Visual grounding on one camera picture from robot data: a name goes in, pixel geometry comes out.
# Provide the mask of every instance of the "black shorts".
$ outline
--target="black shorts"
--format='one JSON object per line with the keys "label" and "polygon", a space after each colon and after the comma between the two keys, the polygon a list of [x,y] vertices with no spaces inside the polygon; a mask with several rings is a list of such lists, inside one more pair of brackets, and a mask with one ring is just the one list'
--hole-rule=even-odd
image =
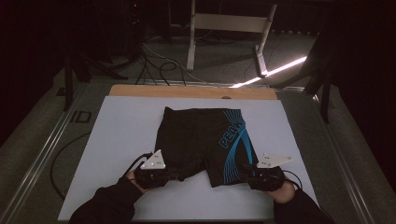
{"label": "black shorts", "polygon": [[258,161],[239,109],[166,107],[158,149],[166,166],[186,178],[207,170],[213,188],[240,183],[239,175],[251,175],[244,165]]}

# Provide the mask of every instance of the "fluorescent light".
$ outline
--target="fluorescent light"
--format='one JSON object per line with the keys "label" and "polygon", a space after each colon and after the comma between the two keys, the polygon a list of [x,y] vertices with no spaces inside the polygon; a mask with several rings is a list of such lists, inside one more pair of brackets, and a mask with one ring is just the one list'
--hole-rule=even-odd
{"label": "fluorescent light", "polygon": [[275,69],[275,70],[272,70],[271,72],[269,72],[269,73],[267,74],[267,76],[269,77],[269,76],[271,76],[271,75],[273,75],[273,74],[275,74],[275,73],[278,73],[278,72],[280,72],[280,71],[283,71],[283,70],[285,70],[285,69],[288,69],[288,68],[290,68],[290,67],[293,67],[294,65],[297,65],[297,64],[299,64],[299,63],[303,63],[303,62],[305,62],[305,60],[306,60],[306,57],[303,57],[303,58],[298,59],[298,60],[296,60],[296,61],[294,61],[294,62],[285,64],[285,65],[283,65],[283,66],[281,66],[281,67],[278,67],[278,68]]}
{"label": "fluorescent light", "polygon": [[[278,67],[277,69],[272,70],[271,72],[268,72],[267,70],[265,70],[265,71],[264,71],[264,74],[262,74],[262,75],[269,77],[269,76],[271,76],[271,75],[273,75],[273,74],[275,74],[275,73],[278,73],[278,72],[280,72],[280,71],[283,71],[283,70],[285,70],[285,69],[288,69],[288,68],[290,68],[290,67],[293,67],[294,65],[297,65],[297,64],[299,64],[299,63],[303,63],[303,62],[305,62],[305,60],[306,60],[306,57],[303,57],[303,58],[298,59],[298,60],[296,60],[296,61],[294,61],[294,62],[291,62],[291,63],[285,64],[285,65],[283,65],[283,66],[281,66],[281,67]],[[260,78],[260,77],[255,77],[255,78],[253,78],[253,79],[251,79],[251,80],[249,80],[249,81],[247,81],[247,82],[237,83],[237,84],[231,86],[230,88],[239,88],[239,87],[241,87],[241,86],[245,86],[245,85],[251,84],[251,83],[256,82],[256,81],[258,81],[258,80],[261,80],[261,78]]]}

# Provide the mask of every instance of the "hand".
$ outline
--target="hand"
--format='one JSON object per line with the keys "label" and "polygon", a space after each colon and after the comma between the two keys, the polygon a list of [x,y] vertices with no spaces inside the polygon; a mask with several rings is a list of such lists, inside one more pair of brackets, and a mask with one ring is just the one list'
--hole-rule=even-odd
{"label": "hand", "polygon": [[270,195],[277,203],[288,203],[294,198],[295,189],[293,184],[289,181],[285,181],[280,189],[265,191],[265,193]]}
{"label": "hand", "polygon": [[140,191],[144,194],[149,190],[152,189],[143,189],[142,187],[140,187],[137,183],[136,180],[134,180],[134,171],[130,171],[126,174],[126,177],[131,181],[131,183],[133,183],[138,189],[140,189]]}

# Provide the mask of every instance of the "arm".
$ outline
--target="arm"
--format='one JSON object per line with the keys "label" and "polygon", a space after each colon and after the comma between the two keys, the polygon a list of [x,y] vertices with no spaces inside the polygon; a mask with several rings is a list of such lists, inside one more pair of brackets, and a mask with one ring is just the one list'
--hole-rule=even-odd
{"label": "arm", "polygon": [[301,189],[294,189],[290,182],[282,188],[267,192],[274,199],[274,217],[278,224],[333,224],[317,204]]}
{"label": "arm", "polygon": [[134,203],[147,191],[136,184],[134,172],[129,172],[116,185],[98,189],[74,212],[69,223],[130,223]]}

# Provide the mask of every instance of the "black sleeve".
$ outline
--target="black sleeve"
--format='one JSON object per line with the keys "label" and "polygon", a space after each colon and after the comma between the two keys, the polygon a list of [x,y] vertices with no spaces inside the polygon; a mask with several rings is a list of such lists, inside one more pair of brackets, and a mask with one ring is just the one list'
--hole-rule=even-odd
{"label": "black sleeve", "polygon": [[134,217],[134,203],[141,196],[142,192],[123,177],[116,185],[98,189],[74,212],[69,223],[130,223]]}
{"label": "black sleeve", "polygon": [[274,203],[275,222],[277,224],[333,224],[317,204],[301,189],[297,189],[294,198],[288,203]]}

